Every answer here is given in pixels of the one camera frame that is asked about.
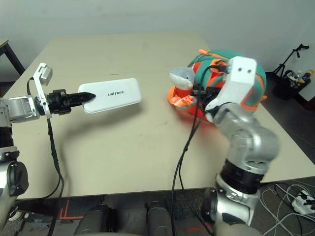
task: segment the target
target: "beige table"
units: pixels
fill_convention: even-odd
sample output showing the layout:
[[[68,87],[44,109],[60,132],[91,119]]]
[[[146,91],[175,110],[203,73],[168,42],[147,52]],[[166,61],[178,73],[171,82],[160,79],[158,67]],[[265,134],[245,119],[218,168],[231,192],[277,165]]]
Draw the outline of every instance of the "beige table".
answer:
[[[143,101],[97,115],[80,107],[53,116],[52,125],[62,172],[64,196],[171,189],[174,170],[188,138],[192,118],[167,102],[168,72],[185,66],[199,48],[213,48],[196,34],[168,32],[54,38],[34,60],[6,98],[26,94],[26,83],[40,62],[53,68],[45,92],[76,92],[82,83],[134,77]],[[255,117],[281,141],[279,156],[264,181],[308,177],[315,166],[260,105]],[[15,124],[15,145],[29,172],[30,186],[21,198],[42,197],[54,189],[57,174],[50,155],[45,117]],[[183,161],[186,188],[211,186],[224,163],[228,143],[202,124]]]

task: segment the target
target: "table leg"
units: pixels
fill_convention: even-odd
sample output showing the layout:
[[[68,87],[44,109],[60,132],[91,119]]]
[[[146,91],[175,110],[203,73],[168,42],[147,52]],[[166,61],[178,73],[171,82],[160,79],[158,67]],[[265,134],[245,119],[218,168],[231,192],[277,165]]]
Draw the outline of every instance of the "table leg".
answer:
[[[17,72],[20,75],[22,75],[23,72],[25,71],[25,68],[22,66],[21,62],[16,57],[16,55],[14,54],[13,50],[11,49],[11,47],[8,43],[6,45],[4,45],[4,49],[5,49],[5,52],[4,52],[5,55],[8,57],[8,59],[10,60],[10,62],[14,66],[14,68],[17,70]]]

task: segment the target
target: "stuffed shark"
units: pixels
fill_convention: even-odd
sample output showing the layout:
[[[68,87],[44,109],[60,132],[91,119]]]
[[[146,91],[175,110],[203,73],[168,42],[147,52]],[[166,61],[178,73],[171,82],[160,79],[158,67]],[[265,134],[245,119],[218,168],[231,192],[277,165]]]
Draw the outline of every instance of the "stuffed shark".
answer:
[[[190,90],[195,82],[195,72],[190,67],[178,67],[169,73],[169,78],[175,87]]]

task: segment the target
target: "trash can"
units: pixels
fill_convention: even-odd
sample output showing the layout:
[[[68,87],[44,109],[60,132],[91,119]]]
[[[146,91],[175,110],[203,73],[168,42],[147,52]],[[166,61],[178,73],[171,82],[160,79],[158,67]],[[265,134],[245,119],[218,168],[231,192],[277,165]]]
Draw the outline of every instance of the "trash can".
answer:
[[[289,77],[287,77],[287,75],[285,75],[274,87],[272,92],[278,98],[281,98],[283,100],[290,100],[310,82],[311,80],[308,79],[305,83],[302,84],[297,81],[291,80]]]

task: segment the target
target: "wire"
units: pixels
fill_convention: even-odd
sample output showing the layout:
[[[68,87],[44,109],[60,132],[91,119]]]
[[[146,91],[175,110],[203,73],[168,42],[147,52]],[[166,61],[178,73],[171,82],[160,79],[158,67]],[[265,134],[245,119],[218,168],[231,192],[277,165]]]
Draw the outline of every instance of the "wire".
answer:
[[[202,119],[199,120],[198,124],[196,125],[196,128],[198,128],[198,126],[200,125]],[[185,193],[185,188],[184,188],[184,184],[183,184],[183,181],[182,181],[182,176],[181,176],[181,168],[182,168],[182,161],[180,163],[180,166],[179,166],[179,171],[178,171],[178,176],[179,176],[179,180],[180,180],[180,183],[181,183],[181,187],[182,187],[182,193],[183,193],[183,196],[185,197],[186,201],[187,201],[187,204],[191,210],[191,212],[195,215],[195,217],[197,217],[197,219],[199,220],[199,222],[202,224],[202,226],[206,229],[206,231],[208,232],[209,235],[212,235],[213,232],[211,232],[209,230],[209,228],[207,227],[205,221],[199,216],[199,214],[193,209],[191,203],[190,203],[190,200],[188,198],[188,196],[186,195]]]
[[[292,194],[290,194],[289,192],[287,192],[286,190],[284,190],[283,188],[280,187],[280,185],[276,184],[275,186],[277,186],[279,189],[281,189],[283,192],[285,192],[287,195],[290,195],[291,197],[293,197],[294,199],[296,197],[294,197]]]
[[[315,186],[314,186],[314,185],[311,185],[311,184],[308,184],[308,183],[304,183],[304,182],[301,182],[301,181],[298,181],[298,180],[295,180],[295,179],[292,179],[292,181],[294,181],[294,182],[298,182],[298,183],[302,183],[302,184],[305,184],[305,185],[307,185],[307,186],[309,186],[309,187],[313,187],[313,188],[315,188]]]
[[[202,73],[202,76],[201,76],[201,81],[200,83],[197,85],[197,89],[199,90],[199,93],[197,95],[197,103],[196,103],[196,110],[195,110],[195,114],[194,114],[194,118],[193,118],[193,123],[192,123],[192,128],[191,128],[191,131],[190,131],[190,134],[189,134],[189,137],[188,137],[188,140],[185,144],[185,147],[183,149],[183,152],[182,152],[182,155],[177,163],[177,166],[176,166],[176,169],[175,169],[175,173],[174,173],[174,177],[173,177],[173,183],[172,183],[172,194],[171,194],[171,225],[172,225],[172,233],[173,233],[173,236],[176,236],[176,231],[175,231],[175,224],[174,224],[174,190],[175,190],[175,181],[176,181],[176,176],[177,176],[177,172],[181,166],[181,163],[183,161],[183,158],[184,158],[184,155],[186,153],[186,151],[188,151],[188,146],[190,144],[190,141],[191,139],[193,138],[193,135],[195,134],[198,126],[196,125],[196,121],[197,121],[197,114],[198,114],[198,109],[199,109],[199,103],[200,103],[200,95],[201,95],[201,88],[202,88],[202,83],[203,83],[203,80],[204,80],[204,77],[205,77],[205,74],[206,72],[210,69],[210,68],[217,68],[218,65],[209,65],[208,67],[205,68],[205,70],[203,71]],[[208,227],[205,227],[205,229],[209,232],[209,234],[211,235]]]
[[[50,138],[51,155],[52,155],[53,160],[54,160],[55,169],[56,169],[56,171],[59,175],[59,178],[61,180],[61,190],[60,190],[59,197],[58,197],[57,204],[56,204],[56,212],[55,212],[55,215],[53,216],[53,219],[51,221],[50,228],[49,228],[49,231],[47,234],[48,236],[52,236],[53,232],[54,232],[55,224],[56,224],[58,209],[60,208],[60,204],[61,204],[61,197],[63,195],[64,179],[63,179],[63,176],[61,174],[60,167],[59,167],[58,155],[57,155],[57,151],[56,151],[56,147],[55,147],[54,134],[53,134],[53,129],[51,126],[50,119],[47,119],[47,124],[48,124],[48,135]]]
[[[273,227],[271,227],[269,230],[267,230],[267,231],[263,234],[263,236],[265,236],[267,233],[269,233],[270,231],[272,231],[275,227],[277,227],[279,224],[281,224],[285,219],[287,219],[287,218],[288,218],[289,216],[291,216],[291,215],[301,216],[301,217],[304,217],[304,218],[306,218],[306,219],[309,219],[309,220],[315,222],[315,219],[312,219],[312,218],[310,218],[310,217],[308,217],[308,216],[301,215],[301,214],[297,214],[297,213],[290,213],[290,214],[286,215],[284,218],[282,218],[277,224],[275,224],[275,225],[274,225]]]
[[[34,78],[31,77],[27,82],[27,94],[28,95],[31,95],[31,90],[30,90],[30,81],[31,80],[34,80]],[[57,189],[60,185],[60,182],[61,182],[61,190],[59,193],[59,197],[57,199],[55,215],[53,216],[53,219],[51,221],[50,228],[49,228],[49,231],[47,234],[48,236],[52,236],[53,232],[54,232],[55,225],[56,225],[56,219],[57,219],[58,211],[59,211],[60,204],[61,204],[61,197],[63,195],[64,179],[63,179],[63,176],[61,174],[60,167],[59,167],[59,161],[58,161],[58,155],[57,155],[56,146],[55,146],[53,128],[51,126],[51,122],[50,122],[49,118],[47,119],[47,125],[48,125],[48,135],[49,135],[49,139],[50,139],[51,155],[53,157],[54,166],[55,166],[55,169],[58,173],[59,179],[58,179],[58,183],[57,183],[56,188],[49,195],[47,195],[43,198],[39,198],[39,199],[45,199],[45,198],[49,198],[50,196],[52,196],[57,191]]]
[[[275,220],[277,220],[276,216],[275,216],[275,215],[269,210],[269,208],[267,207],[267,205],[266,205],[266,203],[265,203],[265,200],[264,200],[264,198],[263,198],[264,194],[265,194],[267,191],[274,192],[274,190],[272,190],[272,189],[267,189],[267,190],[263,191],[263,192],[261,193],[261,196],[260,196],[260,198],[259,198],[259,201],[260,201],[261,205],[266,209],[266,211],[267,211]],[[292,234],[282,223],[281,223],[280,225],[281,225],[281,227],[282,227],[284,230],[286,230],[291,236],[293,236],[293,234]]]
[[[283,196],[283,198],[281,198],[280,195],[279,195],[279,194],[277,193],[277,191],[276,191],[276,187],[281,188],[281,187],[279,186],[279,184],[285,184],[285,185],[287,185],[287,189],[285,190],[285,195]],[[308,191],[308,188],[306,188],[306,187],[303,186],[303,185],[299,185],[299,184],[292,184],[292,185],[289,185],[289,184],[286,184],[286,183],[284,183],[284,182],[281,182],[281,183],[278,183],[278,184],[274,185],[275,190],[272,190],[272,189],[267,189],[267,190],[265,190],[265,191],[262,193],[262,195],[261,195],[262,200],[259,199],[260,202],[261,202],[261,204],[263,205],[263,207],[272,215],[272,217],[276,220],[276,222],[280,222],[280,220],[278,219],[278,216],[279,216],[280,207],[281,207],[282,203],[285,203],[291,210],[294,211],[294,208],[293,208],[291,205],[289,205],[288,203],[286,203],[286,202],[284,201],[284,199],[288,196],[288,193],[289,193],[290,189],[293,188],[293,187],[300,187],[301,189],[304,189],[305,191]],[[263,199],[263,194],[264,194],[266,191],[271,191],[272,193],[276,194],[277,197],[281,200],[281,202],[280,202],[280,204],[279,204],[279,206],[278,206],[278,210],[277,210],[277,215],[276,215],[276,216],[268,209],[268,207],[267,207],[267,205],[266,205],[266,203],[265,203],[265,201],[264,201],[264,199]],[[301,234],[296,234],[296,233],[290,232],[290,231],[289,231],[285,226],[283,226],[282,224],[281,224],[281,227],[282,227],[283,229],[285,229],[286,231],[288,231],[288,233],[289,233],[290,235],[296,235],[296,236],[309,235],[309,234],[311,234],[312,232],[315,231],[315,229],[314,229],[314,230],[311,230],[310,232],[303,233],[302,224],[301,224],[301,221],[300,221],[298,215],[296,216],[296,218],[297,218],[297,220],[298,220],[298,222],[299,222],[299,225],[300,225],[300,232],[301,232]]]
[[[292,211],[294,211],[294,208],[293,208],[291,205],[289,205],[288,203],[286,203],[286,202],[284,201],[286,195],[289,194],[289,193],[287,192],[287,194],[285,194],[284,197],[283,197],[283,199],[282,199],[282,198],[280,197],[280,195],[278,194],[276,187],[280,188],[282,191],[283,191],[283,189],[279,186],[279,184],[275,184],[275,185],[274,185],[274,190],[275,190],[275,192],[276,192],[276,195],[277,195],[277,197],[278,197],[279,199],[281,199],[280,204],[281,204],[281,203],[284,203],[284,204],[286,204]],[[301,235],[303,235],[302,223],[301,223],[301,221],[300,221],[300,219],[299,219],[298,216],[296,216],[296,219],[297,219],[297,221],[298,221],[298,223],[299,223],[299,226],[300,226],[300,233],[301,233]]]

